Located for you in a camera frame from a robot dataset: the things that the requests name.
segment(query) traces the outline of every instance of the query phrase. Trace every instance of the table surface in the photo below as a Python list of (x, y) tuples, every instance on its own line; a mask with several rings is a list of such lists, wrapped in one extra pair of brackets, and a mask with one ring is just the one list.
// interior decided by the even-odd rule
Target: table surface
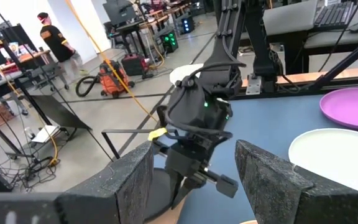
[(7, 82), (7, 80), (11, 81), (11, 80), (21, 77), (22, 75), (23, 75), (22, 72), (12, 72), (12, 73), (6, 75), (6, 78), (2, 78), (0, 80), (0, 86), (5, 84)]
[[(309, 0), (266, 10), (264, 14), (266, 34), (278, 35), (312, 29), (316, 8), (317, 0)], [(242, 40), (248, 38), (248, 33), (241, 34)]]
[[(358, 23), (358, 11), (349, 25), (351, 26), (356, 23)], [(333, 30), (330, 32), (321, 32), (319, 34), (311, 33), (311, 37), (306, 41), (305, 48), (314, 49), (318, 47), (333, 46), (340, 35), (341, 30), (337, 30), (337, 32), (334, 32)], [(358, 34), (351, 34), (349, 31), (345, 31), (339, 44), (358, 44)]]
[[(34, 57), (41, 57), (45, 54), (49, 54), (50, 50), (44, 50), (43, 52), (36, 52), (33, 54)], [(29, 60), (32, 60), (32, 57), (30, 54), (25, 54), (25, 55), (21, 55), (19, 57), (19, 61), (20, 62), (28, 62)], [(10, 64), (7, 64), (7, 65), (0, 65), (0, 69), (1, 70), (5, 70), (7, 68), (11, 68), (11, 67), (14, 67), (16, 66), (15, 63), (10, 63)]]
[[(319, 108), (321, 97), (314, 95), (231, 101), (234, 117), (227, 122), (225, 130), (232, 132), (233, 138), (215, 149), (209, 169), (238, 181), (239, 190), (234, 198), (220, 194), (210, 183), (192, 191), (186, 198), (178, 223), (242, 223), (255, 219), (234, 160), (236, 140), (249, 141), (288, 160), (288, 148), (300, 134), (318, 128), (343, 128), (322, 114)], [(156, 156), (154, 164), (155, 167), (163, 167), (165, 159)]]

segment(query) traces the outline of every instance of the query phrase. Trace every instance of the white plate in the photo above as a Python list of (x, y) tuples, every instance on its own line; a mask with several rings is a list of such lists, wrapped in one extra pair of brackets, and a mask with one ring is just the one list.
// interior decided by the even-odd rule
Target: white plate
[(288, 152), (304, 169), (358, 190), (358, 132), (326, 128), (298, 136)]
[(175, 84), (178, 80), (182, 81), (183, 78), (190, 75), (195, 70), (201, 68), (203, 65), (203, 63), (199, 63), (177, 67), (171, 72), (171, 74), (169, 74), (169, 80), (172, 84)]

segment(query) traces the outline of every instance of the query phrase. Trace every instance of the shop vacuum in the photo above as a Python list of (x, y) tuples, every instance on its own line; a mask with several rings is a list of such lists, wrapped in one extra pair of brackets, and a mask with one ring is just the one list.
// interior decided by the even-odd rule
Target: shop vacuum
[[(120, 63), (113, 60), (110, 60), (109, 62), (125, 85), (133, 88), (135, 83), (129, 81), (128, 75)], [(84, 93), (80, 93), (80, 86), (82, 83), (90, 83), (90, 86)], [(98, 75), (88, 75), (81, 78), (76, 84), (75, 93), (79, 97), (85, 97), (92, 90), (95, 83), (102, 84), (103, 90), (100, 92), (101, 96), (111, 95), (113, 98), (118, 98), (121, 93), (127, 92), (106, 62), (100, 64)]]

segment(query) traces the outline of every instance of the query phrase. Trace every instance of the person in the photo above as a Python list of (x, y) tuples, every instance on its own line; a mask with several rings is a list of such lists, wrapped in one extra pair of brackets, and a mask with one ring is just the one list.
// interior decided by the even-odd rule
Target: person
[(44, 25), (41, 28), (40, 35), (49, 46), (52, 53), (65, 69), (67, 75), (73, 81), (76, 74), (88, 75), (88, 71), (83, 68), (83, 62), (79, 53), (68, 43), (59, 29), (52, 25), (52, 21), (46, 12), (38, 14), (38, 19)]

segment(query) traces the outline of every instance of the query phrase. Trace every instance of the gray floor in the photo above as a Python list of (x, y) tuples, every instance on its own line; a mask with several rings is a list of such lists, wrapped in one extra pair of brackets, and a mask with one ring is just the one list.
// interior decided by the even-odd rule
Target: gray floor
[[(212, 32), (214, 32), (216, 29), (215, 18), (212, 16), (199, 16), (196, 18), (196, 20), (201, 22), (200, 26), (198, 26), (192, 33), (178, 37), (179, 49), (172, 54), (168, 54), (168, 58), (166, 58), (163, 68), (161, 68), (162, 70), (166, 68), (174, 69), (181, 65), (189, 64), (211, 37)], [(196, 63), (203, 63), (209, 57), (212, 49), (213, 42), (207, 46)], [(106, 54), (109, 58), (116, 60), (123, 56), (123, 52), (121, 50), (108, 50)], [(279, 54), (282, 60), (284, 60), (283, 53), (280, 52)], [(347, 54), (334, 54), (326, 65), (326, 70), (330, 69), (346, 55)], [(311, 57), (311, 72), (317, 71), (325, 59), (326, 55)], [(252, 71), (252, 62), (254, 60), (254, 56), (243, 55), (239, 57), (239, 60), (245, 62), (248, 65), (247, 68), (242, 68), (241, 70), (242, 76), (245, 77)], [(99, 58), (96, 58), (88, 62), (85, 66), (89, 71), (91, 71), (92, 74), (95, 74), (97, 72), (97, 67), (100, 64), (100, 61), (101, 60)], [(351, 67), (358, 67), (358, 62), (354, 63)], [(56, 86), (61, 88), (63, 85), (59, 81), (56, 81)], [(170, 88), (170, 86), (171, 84), (169, 82), (168, 75), (162, 75), (146, 82), (137, 83), (132, 91), (135, 95), (165, 93)], [(78, 102), (80, 100), (87, 99), (101, 99), (102, 96), (100, 96), (100, 90), (101, 86), (96, 85), (93, 91), (87, 97), (79, 98), (75, 95), (74, 85), (71, 85), (71, 89), (69, 91), (61, 90), (60, 93), (64, 99), (71, 101), (69, 104), (75, 113), (80, 117), (80, 119), (82, 119), (88, 126), (93, 129), (93, 134), (96, 139), (112, 156), (111, 151), (108, 149), (107, 144), (101, 136), (101, 131), (104, 129), (135, 129), (147, 115), (139, 108), (133, 99)], [(37, 93), (48, 95), (51, 94), (48, 88), (44, 88), (41, 93)], [(56, 97), (59, 101), (63, 101), (58, 94), (54, 93), (53, 96)], [(139, 98), (138, 100), (145, 109), (150, 111), (160, 99), (161, 96), (155, 96)], [(29, 115), (27, 117), (17, 116), (9, 122), (9, 125), (14, 130), (20, 142), (24, 144), (26, 142), (26, 138), (24, 135), (23, 127), (31, 127), (33, 130), (35, 130), (41, 126), (41, 123), (38, 116)], [(150, 129), (154, 126), (155, 121), (150, 119), (143, 128)], [(9, 137), (9, 139), (11, 139), (12, 142), (19, 146), (18, 140), (14, 137), (6, 125), (1, 126), (1, 129)], [(118, 149), (121, 148), (129, 136), (130, 134), (110, 135), (112, 142)], [(146, 134), (138, 134), (126, 148), (124, 153), (129, 152), (146, 139)], [(59, 165), (57, 165), (57, 169), (55, 171), (56, 177), (52, 181), (34, 186), (32, 191), (55, 192), (67, 190), (97, 173), (109, 162), (109, 158), (105, 155), (103, 150), (85, 131), (79, 131), (76, 134), (76, 137), (72, 141), (66, 143), (64, 147), (61, 147), (63, 145), (61, 138), (57, 138), (57, 144), (58, 148), (61, 149), (59, 151), (59, 159), (61, 162)], [(10, 151), (10, 149), (0, 139), (0, 164), (5, 162), (2, 166), (7, 169), (11, 168), (9, 173), (15, 174), (17, 171), (14, 169), (17, 169), (18, 167), (24, 167), (27, 164), (25, 159), (10, 161), (4, 154), (4, 150)], [(53, 147), (51, 144), (48, 144), (45, 146), (45, 148), (39, 151), (40, 158), (51, 155), (53, 155)]]

